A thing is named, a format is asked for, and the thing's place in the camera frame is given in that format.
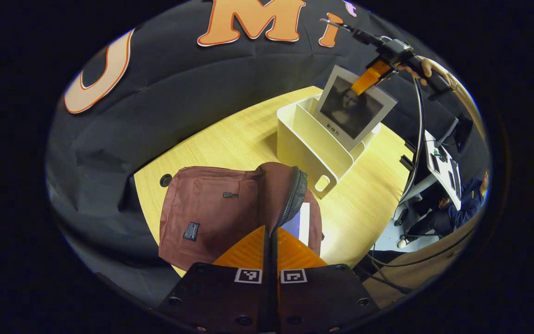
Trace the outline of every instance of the mona lisa picture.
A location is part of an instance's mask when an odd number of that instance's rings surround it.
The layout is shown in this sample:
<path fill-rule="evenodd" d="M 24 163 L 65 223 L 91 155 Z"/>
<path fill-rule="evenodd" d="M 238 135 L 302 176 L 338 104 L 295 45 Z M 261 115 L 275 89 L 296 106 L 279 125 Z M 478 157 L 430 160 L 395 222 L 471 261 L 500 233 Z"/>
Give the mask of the mona lisa picture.
<path fill-rule="evenodd" d="M 358 78 L 335 65 L 314 110 L 314 118 L 348 151 L 353 150 L 397 104 L 396 99 L 375 86 L 356 95 L 350 88 Z"/>

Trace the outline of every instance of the floor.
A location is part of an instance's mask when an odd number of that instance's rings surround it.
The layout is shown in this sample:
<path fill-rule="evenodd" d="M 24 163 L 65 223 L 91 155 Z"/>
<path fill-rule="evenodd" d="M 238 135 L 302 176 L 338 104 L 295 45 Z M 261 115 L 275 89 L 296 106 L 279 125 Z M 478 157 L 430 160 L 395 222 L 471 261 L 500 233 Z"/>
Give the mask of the floor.
<path fill-rule="evenodd" d="M 386 226 L 386 228 L 384 229 L 384 231 L 382 232 L 382 234 L 376 241 L 376 244 L 375 244 L 376 250 L 394 250 L 394 251 L 402 251 L 402 252 L 412 252 L 412 251 L 417 251 L 419 249 L 422 249 L 439 240 L 437 236 L 421 237 L 411 242 L 407 247 L 403 249 L 399 249 L 397 247 L 397 243 L 399 242 L 399 237 L 405 232 L 405 230 L 409 230 L 409 227 L 413 226 L 413 224 L 415 224 L 420 219 L 420 216 L 417 213 L 415 213 L 413 209 L 411 209 L 409 211 L 409 214 L 407 214 L 406 219 L 404 220 L 403 226 L 395 226 L 394 222 L 397 218 L 399 218 L 399 216 L 401 216 L 401 213 L 403 212 L 403 210 L 407 208 L 407 205 L 410 205 L 414 201 L 418 201 L 420 199 L 421 197 L 419 198 L 414 197 L 413 199 L 409 199 L 409 201 L 397 207 L 396 211 L 394 212 L 394 217 L 388 222 L 388 225 Z"/>

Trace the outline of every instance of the backpack label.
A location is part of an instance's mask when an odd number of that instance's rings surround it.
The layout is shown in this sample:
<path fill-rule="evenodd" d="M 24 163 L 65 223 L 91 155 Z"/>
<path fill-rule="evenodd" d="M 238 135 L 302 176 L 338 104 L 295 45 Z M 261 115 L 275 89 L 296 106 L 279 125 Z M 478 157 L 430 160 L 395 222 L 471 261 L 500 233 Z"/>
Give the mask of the backpack label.
<path fill-rule="evenodd" d="M 183 238 L 190 241 L 197 241 L 197 231 L 199 230 L 199 224 L 190 222 L 187 226 L 187 230 L 184 231 Z"/>

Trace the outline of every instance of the backpack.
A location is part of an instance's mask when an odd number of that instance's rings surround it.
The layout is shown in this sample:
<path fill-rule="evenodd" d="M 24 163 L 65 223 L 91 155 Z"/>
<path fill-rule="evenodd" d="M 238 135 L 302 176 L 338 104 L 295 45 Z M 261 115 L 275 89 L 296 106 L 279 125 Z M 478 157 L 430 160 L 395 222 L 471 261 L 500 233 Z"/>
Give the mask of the backpack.
<path fill-rule="evenodd" d="M 320 254 L 320 208 L 307 189 L 307 175 L 278 162 L 254 171 L 185 167 L 172 178 L 159 225 L 159 256 L 188 270 L 213 263 L 259 226 L 271 233 L 310 203 L 308 247 Z"/>

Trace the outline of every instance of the wooden table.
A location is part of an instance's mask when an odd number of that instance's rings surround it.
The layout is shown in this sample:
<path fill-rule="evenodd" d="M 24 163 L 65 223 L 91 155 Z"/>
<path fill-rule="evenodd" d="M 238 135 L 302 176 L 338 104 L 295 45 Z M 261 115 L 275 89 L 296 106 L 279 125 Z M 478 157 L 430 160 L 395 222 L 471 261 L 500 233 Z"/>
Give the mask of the wooden table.
<path fill-rule="evenodd" d="M 191 136 L 135 173 L 137 194 L 156 243 L 168 189 L 159 184 L 164 174 L 174 175 L 191 166 L 253 171 L 263 162 L 279 161 L 277 110 L 321 92 L 307 87 L 246 108 Z M 325 262 L 352 268 L 378 239 L 407 183 L 409 171 L 400 163 L 403 154 L 413 155 L 405 140 L 383 124 L 343 180 L 324 199 L 317 197 L 325 236 L 320 256 Z"/>

